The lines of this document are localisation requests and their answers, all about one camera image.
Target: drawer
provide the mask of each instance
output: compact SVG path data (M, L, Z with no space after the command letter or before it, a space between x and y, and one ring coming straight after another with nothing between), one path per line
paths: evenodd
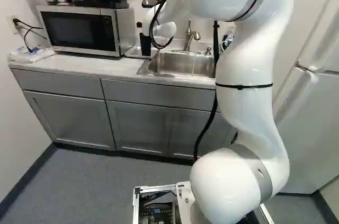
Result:
M12 69L24 90L104 99L100 79Z
M102 80L105 97L111 101L210 111L214 90L146 83Z

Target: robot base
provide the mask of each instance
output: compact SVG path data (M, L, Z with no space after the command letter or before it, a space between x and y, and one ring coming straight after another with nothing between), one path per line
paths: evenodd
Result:
M190 182L180 182L172 185L135 187L132 224L211 223L195 204ZM274 224L274 222L264 204L261 204L238 224Z

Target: electrical outlet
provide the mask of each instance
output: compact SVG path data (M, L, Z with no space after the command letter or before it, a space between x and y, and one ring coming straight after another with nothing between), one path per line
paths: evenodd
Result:
M6 16L6 18L7 18L8 24L10 25L10 28L11 28L13 34L19 33L19 31L16 28L16 25L13 22L13 19L17 19L17 16L16 15L9 15L9 16Z

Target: cabinet door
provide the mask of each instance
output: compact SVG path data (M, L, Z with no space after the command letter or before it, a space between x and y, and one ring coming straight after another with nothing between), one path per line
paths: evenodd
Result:
M175 109L172 120L171 138L169 140L169 155L171 157L193 157L194 143L204 128L210 112ZM199 145L198 155L228 147L235 130L216 113L213 123Z
M117 150L167 155L171 109L107 101Z
M24 91L55 142L115 150L104 100Z

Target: microwave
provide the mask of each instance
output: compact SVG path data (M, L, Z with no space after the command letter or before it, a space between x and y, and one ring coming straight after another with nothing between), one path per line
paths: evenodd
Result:
M53 50L122 56L135 44L133 8L37 6Z

